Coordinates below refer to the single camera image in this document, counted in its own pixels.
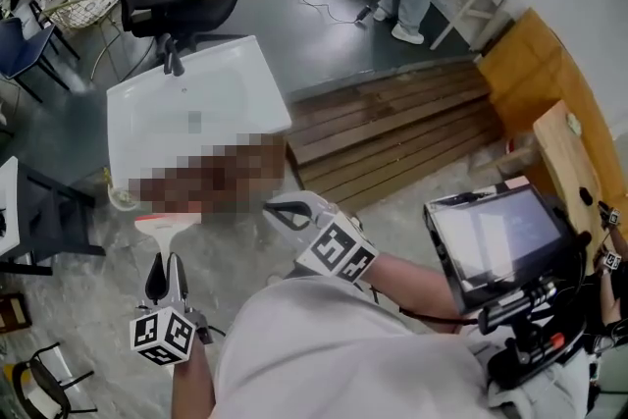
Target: wooden steps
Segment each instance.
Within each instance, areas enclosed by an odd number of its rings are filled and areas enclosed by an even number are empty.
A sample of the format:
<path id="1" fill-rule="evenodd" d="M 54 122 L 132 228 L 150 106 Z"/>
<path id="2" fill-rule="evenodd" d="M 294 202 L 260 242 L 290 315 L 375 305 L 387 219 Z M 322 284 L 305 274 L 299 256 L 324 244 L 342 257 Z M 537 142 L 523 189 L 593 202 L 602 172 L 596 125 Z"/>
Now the wooden steps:
<path id="1" fill-rule="evenodd" d="M 291 107 L 304 188 L 357 211 L 487 143 L 501 125 L 471 63 L 380 79 Z"/>

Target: sink basin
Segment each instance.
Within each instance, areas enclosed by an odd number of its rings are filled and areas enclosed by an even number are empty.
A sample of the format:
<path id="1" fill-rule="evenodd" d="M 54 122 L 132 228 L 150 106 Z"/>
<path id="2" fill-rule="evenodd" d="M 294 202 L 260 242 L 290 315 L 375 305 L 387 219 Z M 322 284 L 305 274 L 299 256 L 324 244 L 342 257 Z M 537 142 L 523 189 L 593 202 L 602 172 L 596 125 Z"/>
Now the sink basin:
<path id="1" fill-rule="evenodd" d="M 214 147 L 291 126 L 288 110 L 254 36 L 182 58 L 185 73 L 161 67 L 107 92 L 109 161 L 115 188 L 184 166 Z"/>

